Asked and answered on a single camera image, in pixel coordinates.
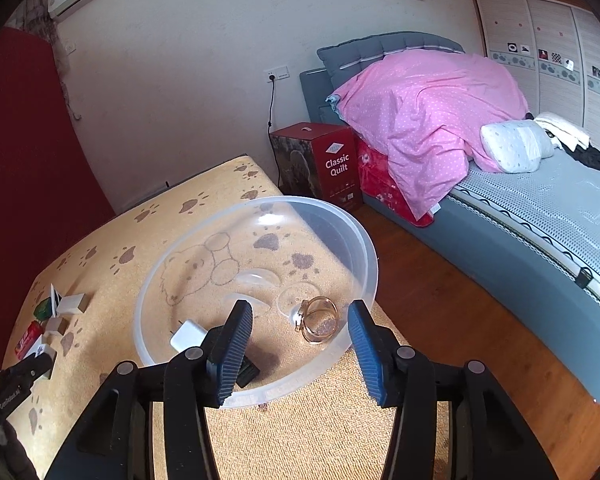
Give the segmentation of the grey gloved left hand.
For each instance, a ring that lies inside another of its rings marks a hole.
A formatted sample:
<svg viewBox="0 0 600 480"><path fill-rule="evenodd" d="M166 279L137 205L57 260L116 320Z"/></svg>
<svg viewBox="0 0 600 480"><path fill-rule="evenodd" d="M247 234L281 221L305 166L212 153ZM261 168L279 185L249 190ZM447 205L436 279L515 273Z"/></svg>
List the grey gloved left hand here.
<svg viewBox="0 0 600 480"><path fill-rule="evenodd" d="M0 426L0 479L38 480L38 474L9 422Z"/></svg>

